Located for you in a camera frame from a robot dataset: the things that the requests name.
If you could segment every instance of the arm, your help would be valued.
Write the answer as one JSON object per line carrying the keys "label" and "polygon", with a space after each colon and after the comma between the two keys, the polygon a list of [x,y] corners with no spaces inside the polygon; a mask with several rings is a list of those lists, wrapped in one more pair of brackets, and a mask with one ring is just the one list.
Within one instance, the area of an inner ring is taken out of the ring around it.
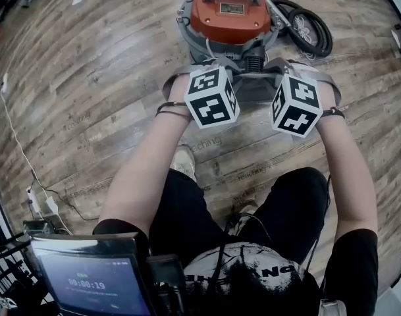
{"label": "arm", "polygon": [[[332,87],[319,85],[324,109],[335,106]],[[323,117],[317,129],[325,144],[338,211],[336,238],[366,228],[377,233],[376,194],[371,175],[344,119]]]}
{"label": "arm", "polygon": [[[183,101],[189,78],[183,75],[175,80],[169,101]],[[187,107],[164,110],[190,115]],[[174,152],[188,123],[188,119],[169,113],[155,117],[151,127],[115,175],[99,221],[120,219],[149,236]]]}

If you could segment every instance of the timer display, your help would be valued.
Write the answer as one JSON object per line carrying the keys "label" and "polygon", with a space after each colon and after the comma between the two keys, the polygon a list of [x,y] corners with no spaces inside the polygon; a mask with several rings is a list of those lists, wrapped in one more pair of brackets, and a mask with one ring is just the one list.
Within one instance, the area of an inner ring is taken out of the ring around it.
{"label": "timer display", "polygon": [[47,254],[40,261],[61,308],[150,315],[129,259]]}
{"label": "timer display", "polygon": [[92,282],[90,283],[89,281],[77,281],[74,280],[73,278],[68,279],[68,283],[70,283],[72,286],[79,286],[79,287],[86,287],[86,288],[96,288],[96,289],[105,289],[105,285],[102,282]]}

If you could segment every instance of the white cube with black pattern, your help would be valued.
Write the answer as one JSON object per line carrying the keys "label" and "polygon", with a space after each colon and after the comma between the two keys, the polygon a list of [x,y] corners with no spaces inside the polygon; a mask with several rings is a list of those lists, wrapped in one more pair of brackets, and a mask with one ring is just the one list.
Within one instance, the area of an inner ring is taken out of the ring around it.
{"label": "white cube with black pattern", "polygon": [[273,130],[304,138],[322,114],[317,82],[285,74],[271,106]]}
{"label": "white cube with black pattern", "polygon": [[223,66],[192,72],[184,100],[199,128],[234,123],[240,114]]}

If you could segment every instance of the black hair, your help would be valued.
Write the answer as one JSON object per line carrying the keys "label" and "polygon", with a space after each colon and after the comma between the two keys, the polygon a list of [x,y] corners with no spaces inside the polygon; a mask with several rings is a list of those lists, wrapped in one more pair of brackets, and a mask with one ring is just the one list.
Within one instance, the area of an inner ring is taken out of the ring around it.
{"label": "black hair", "polygon": [[189,290],[189,306],[193,315],[318,315],[319,287],[306,273],[303,279],[292,272],[291,282],[283,290],[270,290],[261,281],[255,268],[237,261],[226,271],[229,290],[217,285],[205,297],[203,286],[195,282]]}

